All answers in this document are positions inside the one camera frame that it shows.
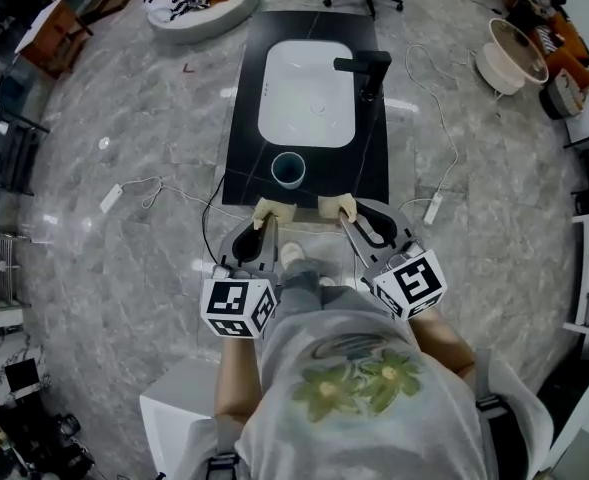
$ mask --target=gray marble floor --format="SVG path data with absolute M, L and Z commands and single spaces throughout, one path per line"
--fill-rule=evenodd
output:
M 569 192 L 578 165 L 535 87 L 496 102 L 468 67 L 450 64 L 489 40 L 495 15 L 486 6 L 500 8 L 499 0 L 404 1 L 398 13 L 376 0 L 379 45 L 393 58 L 385 80 L 391 202 L 431 196 L 453 158 L 435 101 L 405 69 L 405 52 L 418 43 L 461 79 L 442 77 L 413 51 L 412 71 L 441 98 L 460 158 L 432 226 L 422 224 L 424 203 L 405 209 L 447 277 L 442 311 L 470 343 L 498 349 L 535 389 L 572 343 L 560 325 L 575 270 Z M 320 2 L 261 0 L 260 9 L 325 11 Z M 331 11 L 366 7 L 338 0 Z M 163 192 L 143 209 L 141 196 L 155 181 L 126 187 L 108 215 L 99 203 L 114 183 L 155 175 L 194 197 L 211 194 L 223 172 L 248 23 L 198 45 L 157 44 L 133 0 L 94 29 L 74 73 L 54 88 L 36 196 L 20 200 L 20 229 L 35 241 L 19 251 L 33 304 L 26 328 L 45 345 L 50 403 L 76 414 L 103 473 L 143 480 L 154 471 L 139 394 L 183 356 L 216 359 L 220 348 L 197 316 L 209 263 L 203 206 Z M 193 73 L 183 72 L 186 63 Z M 213 248 L 236 222 L 211 211 Z M 293 224 L 281 237 L 302 242 L 328 275 L 350 284 L 354 257 L 337 231 Z

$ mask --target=round ottoman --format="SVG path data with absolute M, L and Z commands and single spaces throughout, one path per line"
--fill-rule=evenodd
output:
M 501 94 L 511 95 L 529 80 L 542 85 L 549 71 L 530 39 L 511 23 L 494 18 L 489 23 L 493 42 L 476 55 L 476 66 L 488 84 Z
M 160 41 L 189 44 L 217 37 L 245 20 L 258 0 L 228 0 L 209 9 L 192 11 L 173 21 L 163 22 L 153 14 L 147 20 Z

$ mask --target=shoe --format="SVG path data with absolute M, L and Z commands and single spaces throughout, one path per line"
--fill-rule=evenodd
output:
M 283 269 L 287 270 L 293 261 L 305 259 L 305 251 L 298 242 L 285 242 L 281 247 L 280 259 Z
M 329 277 L 321 277 L 318 280 L 318 284 L 320 284 L 321 286 L 336 286 L 334 279 L 331 279 Z

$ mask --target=gray pants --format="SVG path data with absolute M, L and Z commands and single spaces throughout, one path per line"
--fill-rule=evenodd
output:
M 295 260 L 281 275 L 283 291 L 281 300 L 265 327 L 264 341 L 269 340 L 276 326 L 292 315 L 322 311 L 324 309 L 349 309 L 386 315 L 384 311 L 365 300 L 349 286 L 326 286 L 318 284 L 320 274 L 316 267 L 305 260 Z

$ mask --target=faucet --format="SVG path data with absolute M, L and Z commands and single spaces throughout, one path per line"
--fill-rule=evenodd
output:
M 383 78 L 392 63 L 392 57 L 389 52 L 379 51 L 356 52 L 354 57 L 354 59 L 337 57 L 334 59 L 334 69 L 368 75 L 360 94 L 365 101 L 374 101 L 380 96 Z

